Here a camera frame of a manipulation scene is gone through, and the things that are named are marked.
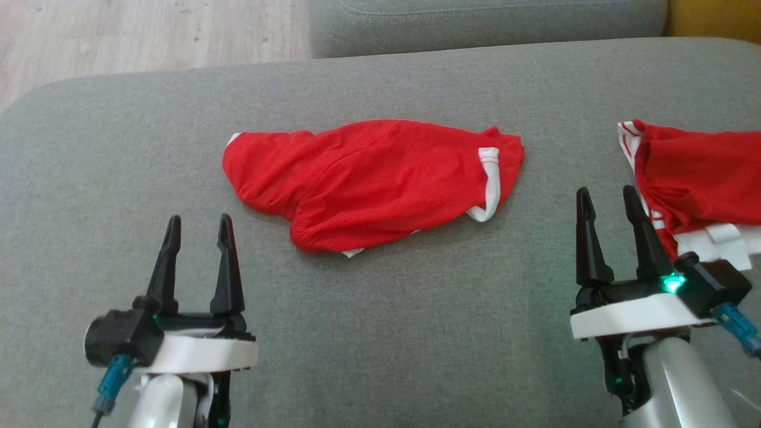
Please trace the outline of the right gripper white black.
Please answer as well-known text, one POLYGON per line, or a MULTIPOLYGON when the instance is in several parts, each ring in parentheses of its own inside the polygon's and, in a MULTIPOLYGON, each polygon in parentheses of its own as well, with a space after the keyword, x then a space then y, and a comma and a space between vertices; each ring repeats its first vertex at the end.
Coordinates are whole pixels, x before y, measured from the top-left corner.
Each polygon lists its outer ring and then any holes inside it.
POLYGON ((694 328, 712 327, 682 303, 675 273, 638 191, 622 189, 633 228, 636 280, 614 281, 595 228, 587 187, 576 193, 576 278, 571 310, 573 338, 595 341, 603 359, 603 384, 623 414, 714 414, 715 382, 692 347, 694 328))

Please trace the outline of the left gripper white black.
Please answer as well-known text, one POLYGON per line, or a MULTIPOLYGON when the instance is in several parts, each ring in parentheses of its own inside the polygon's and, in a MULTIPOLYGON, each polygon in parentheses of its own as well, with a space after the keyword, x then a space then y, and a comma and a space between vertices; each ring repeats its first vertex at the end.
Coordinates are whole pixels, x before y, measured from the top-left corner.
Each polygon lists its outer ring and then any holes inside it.
POLYGON ((134 428, 230 428, 231 377, 253 368, 259 347, 244 318, 244 287, 231 217, 218 228, 221 259, 209 313, 178 314, 175 299, 181 217, 164 233, 146 298, 164 338, 155 362, 140 374, 134 428))

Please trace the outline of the red white numbered jersey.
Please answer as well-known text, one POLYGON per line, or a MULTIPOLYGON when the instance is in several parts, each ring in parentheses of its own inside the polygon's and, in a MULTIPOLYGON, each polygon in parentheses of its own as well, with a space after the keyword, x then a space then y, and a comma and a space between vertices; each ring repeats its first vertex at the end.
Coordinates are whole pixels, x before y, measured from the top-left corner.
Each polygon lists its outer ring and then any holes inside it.
POLYGON ((669 259, 693 252, 737 270, 761 257, 761 131, 617 125, 642 206, 669 259))

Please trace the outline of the red shorts white stripe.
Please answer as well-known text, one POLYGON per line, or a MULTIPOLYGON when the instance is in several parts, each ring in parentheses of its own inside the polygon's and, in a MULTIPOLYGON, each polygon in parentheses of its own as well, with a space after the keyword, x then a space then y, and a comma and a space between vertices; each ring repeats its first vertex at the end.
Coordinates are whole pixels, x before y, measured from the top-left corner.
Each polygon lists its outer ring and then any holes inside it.
POLYGON ((289 222, 299 250, 353 257, 461 217, 485 223, 514 189, 519 136, 413 120, 234 134, 221 168, 239 200, 289 222))

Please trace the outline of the grey sofa seat cushion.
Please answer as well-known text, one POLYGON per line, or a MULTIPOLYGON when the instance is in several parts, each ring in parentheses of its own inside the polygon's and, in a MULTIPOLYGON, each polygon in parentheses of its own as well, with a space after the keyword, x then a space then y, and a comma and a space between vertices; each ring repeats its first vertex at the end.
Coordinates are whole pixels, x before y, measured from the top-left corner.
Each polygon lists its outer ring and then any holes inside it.
POLYGON ((177 299, 207 310, 234 222, 259 364, 233 428, 607 428, 600 350, 569 327, 576 191, 606 262, 637 265, 617 124, 761 130, 761 46, 652 38, 332 58, 45 85, 0 114, 0 424, 90 428, 87 325, 145 292, 182 217, 177 299), (236 132, 402 118, 521 136, 520 179, 468 218, 353 259, 299 252, 236 198, 236 132))

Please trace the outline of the yellow cushion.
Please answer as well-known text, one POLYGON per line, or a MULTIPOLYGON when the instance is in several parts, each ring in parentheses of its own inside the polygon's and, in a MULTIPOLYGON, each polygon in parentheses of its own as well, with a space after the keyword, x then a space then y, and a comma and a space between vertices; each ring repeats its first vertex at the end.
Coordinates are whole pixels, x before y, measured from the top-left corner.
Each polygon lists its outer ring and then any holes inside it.
POLYGON ((720 37, 761 45, 761 0, 668 0, 664 35, 720 37))

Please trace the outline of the grey sofa back cushion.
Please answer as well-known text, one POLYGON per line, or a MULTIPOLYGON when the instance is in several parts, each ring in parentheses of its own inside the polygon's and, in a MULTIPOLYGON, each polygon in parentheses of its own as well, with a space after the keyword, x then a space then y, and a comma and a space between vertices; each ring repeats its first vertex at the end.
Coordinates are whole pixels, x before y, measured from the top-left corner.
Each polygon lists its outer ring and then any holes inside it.
POLYGON ((668 0, 309 0, 315 58, 661 36, 668 0))

